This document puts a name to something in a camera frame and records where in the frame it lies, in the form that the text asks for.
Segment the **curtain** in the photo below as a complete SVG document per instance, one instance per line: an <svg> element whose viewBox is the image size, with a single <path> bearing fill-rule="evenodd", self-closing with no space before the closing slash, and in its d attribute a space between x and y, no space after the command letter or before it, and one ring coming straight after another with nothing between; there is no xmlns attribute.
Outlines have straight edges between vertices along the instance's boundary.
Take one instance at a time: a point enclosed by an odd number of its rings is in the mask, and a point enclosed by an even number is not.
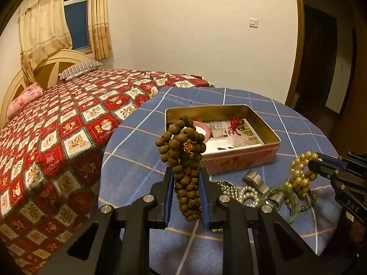
<svg viewBox="0 0 367 275"><path fill-rule="evenodd" d="M24 0L20 6L21 63L26 83L33 83L33 71L61 49L72 47L64 0Z"/></svg>
<svg viewBox="0 0 367 275"><path fill-rule="evenodd" d="M111 55L107 0L88 0L89 40L96 60Z"/></svg>

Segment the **pillow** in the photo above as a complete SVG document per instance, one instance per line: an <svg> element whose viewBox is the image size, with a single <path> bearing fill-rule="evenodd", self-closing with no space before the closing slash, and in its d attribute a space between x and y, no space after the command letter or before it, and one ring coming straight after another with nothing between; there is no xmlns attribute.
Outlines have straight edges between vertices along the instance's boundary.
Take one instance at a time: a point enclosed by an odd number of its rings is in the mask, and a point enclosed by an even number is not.
<svg viewBox="0 0 367 275"><path fill-rule="evenodd" d="M83 74L86 74L89 71L93 71L103 66L101 62L89 60L85 62L81 62L78 64L74 64L69 68L65 69L63 72L59 73L59 77L61 80L65 80L68 77L78 77Z"/></svg>
<svg viewBox="0 0 367 275"><path fill-rule="evenodd" d="M100 67L100 66L98 66L98 67L91 67L91 68L88 68L88 69L86 69L86 70L84 70L84 71L82 71L82 72L79 72L79 73L76 73L76 74L74 74L74 75L72 75L72 76L70 76L70 77L67 77L64 81L68 82L69 80L73 80L73 79L75 79L76 77L79 77L79 76L81 76L81 75L83 75L83 74L86 74L87 72L97 70L99 67Z"/></svg>
<svg viewBox="0 0 367 275"><path fill-rule="evenodd" d="M40 84L39 84L39 83L37 83L37 82L35 82L35 83L33 83L33 84L29 85L27 88L25 88L25 89L24 89L24 91L23 91L21 94L23 94L25 91L35 90L35 89L37 89L37 88L40 88L40 89L42 90L42 92L43 92L43 89L42 89L42 87L40 86Z"/></svg>
<svg viewBox="0 0 367 275"><path fill-rule="evenodd" d="M16 113L20 112L31 101L41 97L43 89L39 83L33 83L27 87L16 99L12 101L6 112L8 120L12 119Z"/></svg>

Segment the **bedspread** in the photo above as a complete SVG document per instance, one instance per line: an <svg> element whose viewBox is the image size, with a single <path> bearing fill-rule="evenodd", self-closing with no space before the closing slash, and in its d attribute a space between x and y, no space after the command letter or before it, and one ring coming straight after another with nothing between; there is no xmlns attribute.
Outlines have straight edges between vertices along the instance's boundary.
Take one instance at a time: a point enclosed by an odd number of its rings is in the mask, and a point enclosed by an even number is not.
<svg viewBox="0 0 367 275"><path fill-rule="evenodd" d="M113 131L163 86L210 86L166 72L97 70L45 91L0 130L0 236L35 274L97 204Z"/></svg>

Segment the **wooden prayer beads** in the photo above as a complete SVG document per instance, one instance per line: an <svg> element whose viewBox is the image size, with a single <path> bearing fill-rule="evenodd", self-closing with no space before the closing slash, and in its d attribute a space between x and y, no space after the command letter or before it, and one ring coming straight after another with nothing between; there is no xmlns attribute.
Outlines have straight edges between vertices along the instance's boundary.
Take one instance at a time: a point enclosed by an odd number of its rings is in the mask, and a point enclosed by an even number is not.
<svg viewBox="0 0 367 275"><path fill-rule="evenodd" d="M204 135L196 131L193 121L183 116L156 140L162 162L172 168L179 210L186 221L201 218L198 168L201 153L206 150L204 139Z"/></svg>

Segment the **cream headboard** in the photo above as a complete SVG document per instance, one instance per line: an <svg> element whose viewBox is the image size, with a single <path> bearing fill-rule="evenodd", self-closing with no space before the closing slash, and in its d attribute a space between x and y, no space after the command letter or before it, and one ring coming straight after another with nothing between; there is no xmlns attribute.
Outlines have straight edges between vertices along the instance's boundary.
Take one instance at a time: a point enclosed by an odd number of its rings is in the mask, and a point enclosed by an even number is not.
<svg viewBox="0 0 367 275"><path fill-rule="evenodd" d="M76 50L62 49L37 66L34 70L34 78L43 89L47 89L60 81L58 74L66 68L88 60L93 60L93 58ZM4 96L0 113L0 128L3 128L7 121L6 112L8 106L25 88L24 73L21 70L12 80Z"/></svg>

